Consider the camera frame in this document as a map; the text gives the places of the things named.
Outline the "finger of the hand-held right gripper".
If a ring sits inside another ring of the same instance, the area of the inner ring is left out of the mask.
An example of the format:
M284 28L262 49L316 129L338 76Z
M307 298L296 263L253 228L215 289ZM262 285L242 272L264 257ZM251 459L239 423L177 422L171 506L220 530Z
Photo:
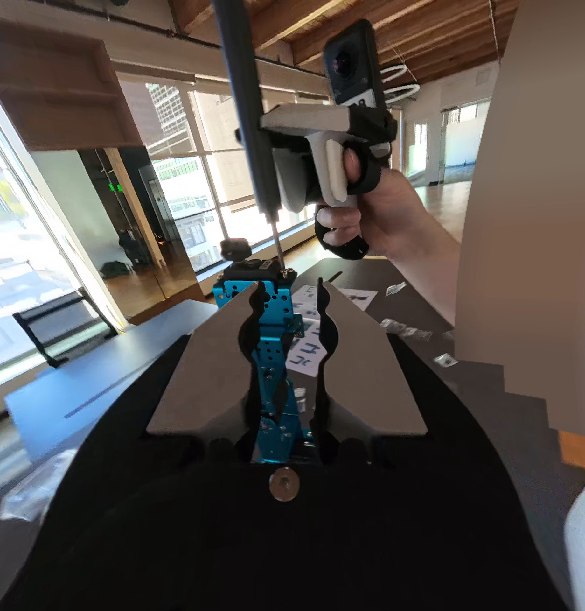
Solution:
M272 133L295 136L348 133L350 110L347 106L326 104L279 104L262 115L259 126Z
M309 142L288 142L272 146L278 187L283 207L303 211L318 203L322 192Z

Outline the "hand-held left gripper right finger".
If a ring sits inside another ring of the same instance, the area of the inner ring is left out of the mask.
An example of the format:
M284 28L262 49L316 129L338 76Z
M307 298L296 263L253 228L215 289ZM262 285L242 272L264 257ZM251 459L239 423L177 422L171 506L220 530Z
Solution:
M344 445L372 460L384 440L422 439L427 425L388 334L331 282L317 283L319 340L311 431L319 460L334 463Z

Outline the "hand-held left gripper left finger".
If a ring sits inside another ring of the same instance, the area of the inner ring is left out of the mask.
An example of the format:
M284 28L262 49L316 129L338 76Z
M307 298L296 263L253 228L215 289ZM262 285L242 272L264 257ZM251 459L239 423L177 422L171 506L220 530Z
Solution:
M190 335L146 432L227 440L251 461L261 421L258 366L266 288L252 282Z

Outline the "black electric screwdriver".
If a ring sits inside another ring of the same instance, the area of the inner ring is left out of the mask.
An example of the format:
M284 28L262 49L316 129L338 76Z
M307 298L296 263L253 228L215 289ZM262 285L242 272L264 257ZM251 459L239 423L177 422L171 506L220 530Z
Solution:
M257 207L272 228L278 261L286 276L288 272L276 226L282 207L281 195L270 137L261 128L264 111L250 20L243 1L212 1L212 6Z

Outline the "blue toy robot arm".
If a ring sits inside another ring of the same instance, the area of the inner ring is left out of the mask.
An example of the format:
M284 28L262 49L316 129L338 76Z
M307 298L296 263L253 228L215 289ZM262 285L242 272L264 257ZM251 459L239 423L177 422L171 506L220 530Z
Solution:
M301 456L301 447L310 437L309 430L302 428L294 386L286 370L293 340L304 337L302 317L294 313L292 305L292 287L298 274L277 260L253 258L244 238L222 240L220 248L223 259L231 264L213 286L219 309L253 282L261 282L264 287L259 341L250 353L258 367L262 406L256 439L258 461L284 464Z

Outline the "dark grey desk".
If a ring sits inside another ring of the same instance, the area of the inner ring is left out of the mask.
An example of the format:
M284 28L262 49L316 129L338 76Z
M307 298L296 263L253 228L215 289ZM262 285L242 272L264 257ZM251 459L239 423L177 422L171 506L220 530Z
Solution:
M461 399L497 450L517 490L548 575L566 606L571 608L563 525L574 500L585 487L585 470L562 462L558 434L548 424L545 401L506 393L499 365L459 361L444 369L435 364L434 357L454 354L454 342L445 336L450 326L410 285L393 296L385 296L388 286L403 281L389 262L326 258L304 271L296 279L292 292L305 285L316 285L320 277L325 280L335 277L334 286L339 290L376 292L365 312L377 323L391 318L433 332L429 341L405 339L405 342ZM20 436L30 464L36 466L64 449L78 447L98 417L152 362L113 387L98 392L81 410L68 413L46 431L29 439Z

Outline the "light grey desk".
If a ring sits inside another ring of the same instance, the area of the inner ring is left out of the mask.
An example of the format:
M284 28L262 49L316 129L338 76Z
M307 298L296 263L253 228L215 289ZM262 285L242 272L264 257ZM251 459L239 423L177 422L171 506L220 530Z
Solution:
M46 431L70 412L113 387L192 332L217 306L185 300L70 363L39 375L5 399L8 414L22 438Z

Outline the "person's right hand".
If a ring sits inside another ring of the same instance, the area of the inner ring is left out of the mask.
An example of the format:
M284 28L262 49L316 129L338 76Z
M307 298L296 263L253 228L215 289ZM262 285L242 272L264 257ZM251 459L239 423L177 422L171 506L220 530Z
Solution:
M356 237L367 253L393 262L415 262L456 242L424 208L415 189L401 172L381 168L380 180L370 192L357 196L355 208L321 203L316 221L325 230L324 242L343 246Z

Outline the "instruction manual with blue pictures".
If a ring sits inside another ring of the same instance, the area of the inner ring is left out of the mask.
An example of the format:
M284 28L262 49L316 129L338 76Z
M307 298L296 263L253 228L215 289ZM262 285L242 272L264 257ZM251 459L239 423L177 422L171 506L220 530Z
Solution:
M319 339L320 316L317 310L317 288L305 285L292 296L294 312L302 316L304 336L294 339L286 360L287 371L316 378L319 365L327 355Z

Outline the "black bag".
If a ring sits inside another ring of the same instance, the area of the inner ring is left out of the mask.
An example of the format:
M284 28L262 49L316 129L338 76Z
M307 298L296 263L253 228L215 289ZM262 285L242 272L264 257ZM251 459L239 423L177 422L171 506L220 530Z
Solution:
M143 246L128 230L118 231L118 244L128 257L133 269L144 268L151 264L150 256L146 255Z

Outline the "black mesh chair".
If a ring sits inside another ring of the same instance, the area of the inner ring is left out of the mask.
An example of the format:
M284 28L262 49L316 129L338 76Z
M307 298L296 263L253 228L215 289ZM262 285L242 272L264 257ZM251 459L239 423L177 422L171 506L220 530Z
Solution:
M16 312L13 318L54 369L118 336L82 287Z

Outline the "blurry clear plastic bag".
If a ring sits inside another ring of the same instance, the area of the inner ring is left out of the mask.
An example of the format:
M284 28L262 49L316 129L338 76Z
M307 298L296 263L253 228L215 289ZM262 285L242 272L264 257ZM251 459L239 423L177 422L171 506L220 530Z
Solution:
M0 521L42 523L77 451L71 448L52 456L14 486L0 503Z

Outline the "person's white shirt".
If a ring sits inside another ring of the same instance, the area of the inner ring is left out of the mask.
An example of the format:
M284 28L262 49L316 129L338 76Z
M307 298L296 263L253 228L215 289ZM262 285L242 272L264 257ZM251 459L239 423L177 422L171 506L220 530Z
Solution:
M585 488L568 512L564 542L574 610L585 610Z

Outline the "window wall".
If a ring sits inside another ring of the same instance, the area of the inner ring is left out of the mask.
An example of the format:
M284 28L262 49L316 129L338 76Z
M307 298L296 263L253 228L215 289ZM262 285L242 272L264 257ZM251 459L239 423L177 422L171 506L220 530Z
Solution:
M43 362L13 314L84 288L122 328L174 298L203 299L220 241L265 248L233 99L194 82L127 74L120 86L143 145L29 151L0 103L0 384ZM133 269L128 230L151 264ZM130 275L104 280L106 262Z

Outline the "wooden wall cabinet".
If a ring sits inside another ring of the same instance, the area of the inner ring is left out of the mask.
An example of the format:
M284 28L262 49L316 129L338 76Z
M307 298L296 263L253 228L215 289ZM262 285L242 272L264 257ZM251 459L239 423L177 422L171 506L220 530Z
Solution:
M29 151L143 145L98 39L0 19L0 103Z

